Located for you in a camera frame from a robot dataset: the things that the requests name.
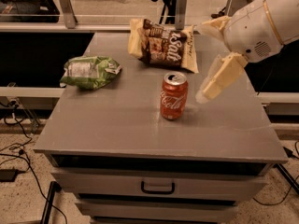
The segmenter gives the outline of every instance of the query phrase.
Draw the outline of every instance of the crumpled snack bag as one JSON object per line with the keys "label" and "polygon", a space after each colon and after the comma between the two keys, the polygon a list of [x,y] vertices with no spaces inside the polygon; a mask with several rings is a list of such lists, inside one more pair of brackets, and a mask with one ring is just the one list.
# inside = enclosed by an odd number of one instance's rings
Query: crumpled snack bag
{"label": "crumpled snack bag", "polygon": [[64,70],[61,85],[97,90],[110,83],[120,72],[121,66],[110,57],[82,56],[70,59]]}
{"label": "crumpled snack bag", "polygon": [[130,28],[129,54],[146,64],[198,73],[193,26],[173,31],[147,19],[131,19]]}

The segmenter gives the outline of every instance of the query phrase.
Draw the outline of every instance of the green chip bag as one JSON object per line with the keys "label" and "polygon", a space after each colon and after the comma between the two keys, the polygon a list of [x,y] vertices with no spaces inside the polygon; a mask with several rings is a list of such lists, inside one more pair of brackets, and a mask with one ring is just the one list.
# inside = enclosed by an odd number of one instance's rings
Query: green chip bag
{"label": "green chip bag", "polygon": [[110,83],[120,72],[121,66],[110,57],[82,56],[70,59],[64,70],[61,84],[96,90]]}

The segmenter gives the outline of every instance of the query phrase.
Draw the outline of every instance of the gray tabletop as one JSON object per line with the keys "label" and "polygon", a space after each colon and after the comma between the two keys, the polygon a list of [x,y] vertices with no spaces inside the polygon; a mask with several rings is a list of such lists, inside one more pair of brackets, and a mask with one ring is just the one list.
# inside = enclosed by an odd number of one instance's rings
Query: gray tabletop
{"label": "gray tabletop", "polygon": [[244,74],[205,105],[195,94],[217,54],[217,40],[195,36],[199,74],[182,71],[189,82],[183,116],[160,115],[160,91],[169,70],[144,65],[127,53],[129,34],[96,34],[87,55],[110,56],[119,76],[97,91],[67,87],[40,135],[35,150],[49,154],[171,157],[203,161],[285,162],[260,101]]}

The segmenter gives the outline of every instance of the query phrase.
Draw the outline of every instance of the can top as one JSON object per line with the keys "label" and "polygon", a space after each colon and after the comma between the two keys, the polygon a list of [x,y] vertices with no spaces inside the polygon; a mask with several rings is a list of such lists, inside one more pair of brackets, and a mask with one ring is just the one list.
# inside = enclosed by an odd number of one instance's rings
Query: can top
{"label": "can top", "polygon": [[164,81],[173,86],[179,86],[187,81],[187,78],[181,72],[169,72],[164,76]]}

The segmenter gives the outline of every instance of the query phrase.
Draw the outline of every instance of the cabinet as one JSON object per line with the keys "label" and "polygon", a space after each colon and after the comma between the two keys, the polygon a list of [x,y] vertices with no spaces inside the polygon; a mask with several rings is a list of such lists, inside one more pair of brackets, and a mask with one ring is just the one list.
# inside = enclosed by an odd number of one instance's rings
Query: cabinet
{"label": "cabinet", "polygon": [[246,74],[206,105],[195,94],[225,48],[195,36],[199,74],[186,73],[183,116],[159,111],[163,68],[126,52],[128,34],[98,34],[86,54],[107,55],[120,75],[98,91],[67,87],[35,151],[91,223],[221,223],[287,158]]}

